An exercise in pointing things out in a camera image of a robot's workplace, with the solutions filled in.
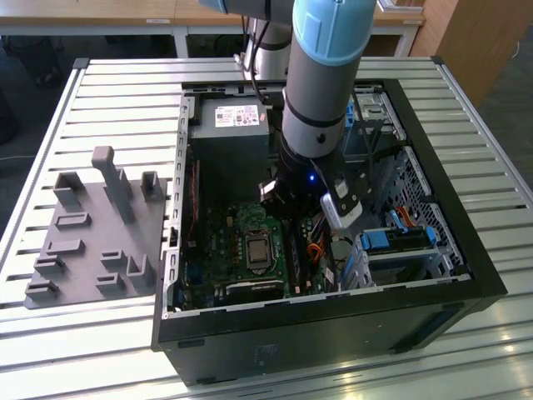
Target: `white label sticker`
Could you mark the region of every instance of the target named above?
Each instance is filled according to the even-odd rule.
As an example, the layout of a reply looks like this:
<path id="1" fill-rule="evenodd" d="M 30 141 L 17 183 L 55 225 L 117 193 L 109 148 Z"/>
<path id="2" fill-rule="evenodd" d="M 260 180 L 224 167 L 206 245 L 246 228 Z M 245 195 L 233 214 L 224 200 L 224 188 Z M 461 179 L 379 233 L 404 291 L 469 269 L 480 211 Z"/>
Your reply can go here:
<path id="1" fill-rule="evenodd" d="M 334 279 L 334 277 L 333 277 L 333 272 L 331 271 L 330 268 L 326 268 L 326 279 L 327 279 L 328 281 L 330 281 L 331 284 L 333 284 L 333 279 Z"/>
<path id="2" fill-rule="evenodd" d="M 250 127 L 259 125 L 257 106 L 217 107 L 215 128 Z"/>
<path id="3" fill-rule="evenodd" d="M 346 185 L 346 181 L 342 181 L 341 183 L 336 185 L 335 190 L 339 198 L 344 198 L 349 192 L 348 185 Z"/>
<path id="4" fill-rule="evenodd" d="M 170 19 L 147 19 L 147 23 L 170 23 Z"/>

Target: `motherboard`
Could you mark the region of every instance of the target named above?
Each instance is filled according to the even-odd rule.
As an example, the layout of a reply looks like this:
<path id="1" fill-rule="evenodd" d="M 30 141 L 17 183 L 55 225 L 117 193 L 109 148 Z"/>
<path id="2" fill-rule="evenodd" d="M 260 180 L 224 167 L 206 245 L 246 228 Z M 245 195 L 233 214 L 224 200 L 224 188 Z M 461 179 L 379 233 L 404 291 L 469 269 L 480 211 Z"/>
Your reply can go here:
<path id="1" fill-rule="evenodd" d="M 211 207 L 205 220 L 193 243 L 199 248 L 187 257 L 184 293 L 190 309 L 300 294 L 291 287 L 294 272 L 286 261 L 281 223 L 260 204 Z M 311 228 L 311 219 L 301 223 L 303 234 Z M 323 276 L 317 273 L 307 286 L 319 293 L 322 283 Z"/>

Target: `white table leg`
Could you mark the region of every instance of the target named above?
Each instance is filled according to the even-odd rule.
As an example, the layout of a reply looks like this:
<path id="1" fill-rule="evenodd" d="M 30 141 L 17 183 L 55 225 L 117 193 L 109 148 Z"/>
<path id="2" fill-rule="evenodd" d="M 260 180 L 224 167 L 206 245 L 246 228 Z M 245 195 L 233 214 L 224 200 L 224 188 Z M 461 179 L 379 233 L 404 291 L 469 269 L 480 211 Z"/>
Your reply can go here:
<path id="1" fill-rule="evenodd" d="M 174 36 L 174 43 L 176 44 L 176 53 L 178 58 L 189 58 L 189 50 L 187 48 L 187 27 L 173 27 L 172 35 Z"/>
<path id="2" fill-rule="evenodd" d="M 398 46 L 396 47 L 394 57 L 409 57 L 417 32 L 418 25 L 404 27 L 404 32 L 398 41 Z"/>

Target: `slotted metal worktable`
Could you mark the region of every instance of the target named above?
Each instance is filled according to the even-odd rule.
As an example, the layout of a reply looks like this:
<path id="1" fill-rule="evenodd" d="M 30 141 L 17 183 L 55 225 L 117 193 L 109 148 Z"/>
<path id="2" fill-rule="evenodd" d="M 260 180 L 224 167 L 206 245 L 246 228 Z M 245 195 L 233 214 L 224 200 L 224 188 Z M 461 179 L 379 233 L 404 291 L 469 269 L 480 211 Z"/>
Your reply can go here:
<path id="1" fill-rule="evenodd" d="M 170 192 L 180 83 L 241 78 L 229 59 L 92 61 L 72 71 L 0 243 L 0 398 L 532 395 L 531 192 L 445 67 L 427 58 L 368 58 L 358 77 L 400 79 L 509 296 L 420 351 L 190 389 L 149 348 L 154 297 L 26 310 L 24 290 L 51 222 L 58 172 L 100 181 L 90 168 L 92 149 L 111 145 L 130 179 L 155 170 Z"/>

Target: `power supply label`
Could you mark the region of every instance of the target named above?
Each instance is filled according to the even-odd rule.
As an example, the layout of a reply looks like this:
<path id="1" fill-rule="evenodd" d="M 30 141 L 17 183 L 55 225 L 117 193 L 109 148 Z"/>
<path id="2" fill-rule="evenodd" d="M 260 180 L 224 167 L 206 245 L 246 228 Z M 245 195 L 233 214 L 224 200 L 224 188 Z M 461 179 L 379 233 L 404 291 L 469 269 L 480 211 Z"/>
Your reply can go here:
<path id="1" fill-rule="evenodd" d="M 257 106 L 217 107 L 215 114 L 215 128 L 259 125 L 259 109 Z"/>

